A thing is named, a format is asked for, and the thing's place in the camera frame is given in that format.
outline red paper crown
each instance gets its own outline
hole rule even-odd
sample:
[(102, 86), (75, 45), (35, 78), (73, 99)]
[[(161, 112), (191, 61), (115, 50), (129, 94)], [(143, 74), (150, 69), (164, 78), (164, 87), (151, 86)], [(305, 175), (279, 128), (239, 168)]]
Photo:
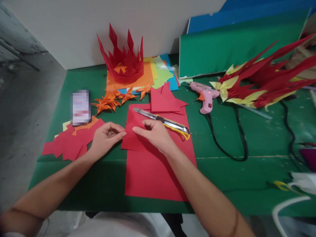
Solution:
[[(123, 52), (118, 48), (118, 38), (111, 24), (109, 37), (114, 46), (114, 50), (113, 54), (109, 51), (108, 56), (105, 53), (103, 45), (98, 36), (100, 51), (103, 55), (109, 73), (112, 75), (113, 79), (118, 83), (133, 83), (137, 81), (137, 79), (144, 74), (143, 38), (141, 43), (141, 50), (140, 52), (138, 52), (136, 56), (134, 53), (134, 42), (129, 30), (127, 36), (127, 44), (129, 49), (127, 52), (124, 47)], [(125, 72), (123, 72), (122, 69), (120, 69), (119, 72), (114, 70), (119, 63), (126, 66)]]

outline yellow knife handle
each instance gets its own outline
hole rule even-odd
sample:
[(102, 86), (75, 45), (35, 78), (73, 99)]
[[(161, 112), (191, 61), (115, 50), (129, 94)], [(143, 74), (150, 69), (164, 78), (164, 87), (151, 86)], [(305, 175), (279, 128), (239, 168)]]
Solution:
[(166, 127), (170, 128), (171, 130), (174, 130), (174, 131), (180, 133), (182, 136), (184, 136), (184, 138), (185, 138), (186, 141), (190, 138), (190, 134), (187, 134), (187, 133), (185, 133), (185, 132), (182, 132), (182, 131), (180, 131), (180, 130), (178, 130), (178, 129), (176, 129), (176, 128), (173, 128), (173, 127), (171, 127), (171, 126), (169, 126), (169, 125), (166, 125), (166, 124), (164, 124), (164, 125), (165, 125)]

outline green board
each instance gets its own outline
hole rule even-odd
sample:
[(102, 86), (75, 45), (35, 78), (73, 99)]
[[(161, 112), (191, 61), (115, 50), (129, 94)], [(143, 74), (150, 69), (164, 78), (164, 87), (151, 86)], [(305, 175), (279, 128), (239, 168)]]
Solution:
[(299, 39), (308, 13), (309, 10), (287, 12), (181, 36), (180, 78), (226, 71), (279, 40), (263, 57), (271, 55)]
[[(173, 65), (178, 63), (177, 58), (178, 55), (172, 55)], [(105, 74), (104, 65), (68, 71), (48, 131), (47, 142), (52, 141), (54, 135), (62, 131), (63, 122), (70, 120), (72, 91), (88, 87), (92, 99), (100, 98), (105, 93)], [(216, 78), (195, 79), (206, 85), (210, 80)], [(243, 108), (239, 109), (250, 157), (246, 162), (235, 162), (225, 157), (216, 147), (208, 122), (205, 116), (199, 113), (201, 102), (196, 100), (198, 94), (186, 85), (181, 85), (179, 91), (173, 94), (189, 104), (186, 110), (199, 170), (227, 195), (243, 215), (270, 215), (276, 204), (296, 196), (273, 185), (275, 180), (290, 182), (289, 172), (298, 171), (298, 168), (306, 171), (306, 168), (297, 162), (294, 165), (288, 156), (290, 137), (283, 123), (283, 109), (279, 103), (271, 106), (267, 112), (273, 120), (264, 119)], [(308, 91), (300, 90), (298, 96), (298, 99), (287, 103), (290, 126), (296, 134), (297, 143), (314, 142), (316, 110)], [(139, 101), (138, 97), (127, 101), (121, 108), (117, 108), (115, 113), (102, 112), (98, 118), (125, 126), (128, 105), (148, 102), (148, 95), (142, 101)], [(219, 103), (219, 100), (216, 100), (213, 106), (212, 117), (218, 141), (229, 153), (242, 156), (243, 147), (233, 108), (229, 104)], [(96, 114), (96, 108), (92, 108), (92, 114)], [(191, 205), (186, 202), (125, 196), (126, 154), (127, 151), (121, 150), (118, 144), (92, 166), (58, 209), (193, 213)], [(69, 163), (70, 161), (62, 161), (62, 157), (56, 159), (53, 155), (40, 156), (30, 188)], [(293, 205), (282, 211), (281, 215), (315, 216), (316, 201)]]

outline box cutter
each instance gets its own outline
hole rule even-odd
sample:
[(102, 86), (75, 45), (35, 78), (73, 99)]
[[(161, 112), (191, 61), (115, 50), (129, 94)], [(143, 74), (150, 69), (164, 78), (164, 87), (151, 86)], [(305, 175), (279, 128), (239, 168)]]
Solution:
[(139, 108), (133, 108), (133, 110), (141, 115), (144, 115), (150, 119), (154, 119), (154, 120), (159, 120), (161, 121), (166, 127), (180, 133), (182, 136), (184, 136), (185, 140), (188, 140), (190, 138), (190, 131), (189, 129), (179, 123), (176, 123), (174, 121), (168, 120), (164, 117), (158, 116), (158, 115), (154, 115), (152, 113), (149, 113), (145, 110), (141, 110)]

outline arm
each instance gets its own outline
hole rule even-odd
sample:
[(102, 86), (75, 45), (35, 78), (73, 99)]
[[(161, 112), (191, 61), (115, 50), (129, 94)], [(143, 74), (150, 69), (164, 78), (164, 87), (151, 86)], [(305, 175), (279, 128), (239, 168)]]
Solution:
[(247, 222), (228, 198), (209, 181), (176, 146), (160, 121), (144, 120), (151, 131), (134, 127), (162, 152), (198, 219), (211, 236), (255, 236)]
[(58, 208), (91, 166), (125, 135), (125, 129), (112, 122), (98, 128), (89, 151), (28, 191), (0, 217), (0, 229), (4, 233), (36, 236), (43, 221)]

